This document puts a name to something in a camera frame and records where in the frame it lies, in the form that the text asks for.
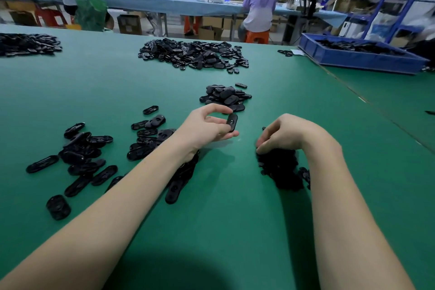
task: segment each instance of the orange stool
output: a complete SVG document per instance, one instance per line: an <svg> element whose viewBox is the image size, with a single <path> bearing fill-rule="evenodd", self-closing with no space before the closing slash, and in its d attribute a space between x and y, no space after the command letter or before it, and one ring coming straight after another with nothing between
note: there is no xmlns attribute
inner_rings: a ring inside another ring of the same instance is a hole
<svg viewBox="0 0 435 290"><path fill-rule="evenodd" d="M201 17L195 16L195 22L193 23L193 31L195 31L195 34L198 34L200 22L201 22ZM189 17L185 16L184 17L184 33L185 34L188 33L189 30L190 30Z"/></svg>
<svg viewBox="0 0 435 290"><path fill-rule="evenodd" d="M246 40L247 43L253 43L256 39L258 39L258 44L269 44L269 31L263 31L263 32L251 32L248 31L246 33Z"/></svg>
<svg viewBox="0 0 435 290"><path fill-rule="evenodd" d="M57 23L56 21L56 17L59 16L60 19L63 22L63 25L60 25ZM65 28L65 25L68 24L67 20L65 20L65 18L63 17L62 12L56 10L56 9L42 9L42 8L37 8L35 10L35 18L36 18L36 23L42 27L41 22L39 17L42 18L42 20L44 21L45 25L47 27L54 27L54 28Z"/></svg>

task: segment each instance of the purple shirt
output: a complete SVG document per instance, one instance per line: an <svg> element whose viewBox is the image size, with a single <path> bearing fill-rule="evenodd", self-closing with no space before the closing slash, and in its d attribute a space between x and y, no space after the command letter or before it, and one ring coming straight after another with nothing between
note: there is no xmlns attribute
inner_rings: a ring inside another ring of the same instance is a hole
<svg viewBox="0 0 435 290"><path fill-rule="evenodd" d="M277 0L244 0L243 8L249 9L244 27L251 32L267 31L272 26L272 13Z"/></svg>

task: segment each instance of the blue plastic crate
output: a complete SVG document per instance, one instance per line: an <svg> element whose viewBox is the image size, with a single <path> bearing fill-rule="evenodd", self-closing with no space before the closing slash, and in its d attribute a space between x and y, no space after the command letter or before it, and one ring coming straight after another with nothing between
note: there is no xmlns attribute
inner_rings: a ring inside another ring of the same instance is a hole
<svg viewBox="0 0 435 290"><path fill-rule="evenodd" d="M322 46L316 40L329 40L332 42L348 41L365 43L370 40L352 39L335 36L324 36L321 34L302 34L299 47L321 65L335 67L357 68L365 70L376 70L388 73L403 73L415 75L429 61L426 58L409 53L402 49L390 46L383 42L373 41L378 46L387 47L394 51L405 53L403 56L391 56L384 54L373 54L352 51L339 51Z"/></svg>

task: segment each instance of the green table surface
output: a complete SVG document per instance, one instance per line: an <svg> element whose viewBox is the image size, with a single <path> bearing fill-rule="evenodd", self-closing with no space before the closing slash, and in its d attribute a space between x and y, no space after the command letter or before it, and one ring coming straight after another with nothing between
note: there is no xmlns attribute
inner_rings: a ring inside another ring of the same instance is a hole
<svg viewBox="0 0 435 290"><path fill-rule="evenodd" d="M88 186L67 199L67 219L50 217L47 199L76 177L62 162L35 174L25 168L58 153L66 128L86 122L94 135L113 136L102 158L124 174L136 165L126 158L136 140L130 125L145 119L144 108L159 105L163 128L177 128L201 106L207 85L242 82L253 98L239 113L240 136L202 150L176 204L162 195L106 288L317 289L310 192L280 192L255 158L261 128L286 112L338 139L416 287L435 288L434 155L308 58L286 58L276 52L281 46L240 44L250 67L239 75L182 72L138 59L150 37L5 25L0 32L45 32L63 46L52 57L0 59L0 276L106 190ZM302 153L299 159L307 166Z"/></svg>
<svg viewBox="0 0 435 290"><path fill-rule="evenodd" d="M416 76L328 67L339 80L435 154L435 73Z"/></svg>

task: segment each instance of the light blue table cover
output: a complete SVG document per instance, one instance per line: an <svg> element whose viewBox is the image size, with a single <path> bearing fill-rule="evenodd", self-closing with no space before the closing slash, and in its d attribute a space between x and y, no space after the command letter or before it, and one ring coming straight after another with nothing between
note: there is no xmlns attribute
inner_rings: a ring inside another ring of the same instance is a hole
<svg viewBox="0 0 435 290"><path fill-rule="evenodd" d="M62 3L62 0L37 0L37 1L56 1ZM156 12L166 14L182 14L191 16L213 16L213 15L233 15L243 14L246 11L242 5L234 4L212 4L196 0L104 0L109 8L119 8L132 11ZM299 11L286 9L283 6L277 6L275 15L301 15ZM326 23L338 28L346 19L347 15L319 11L314 14Z"/></svg>

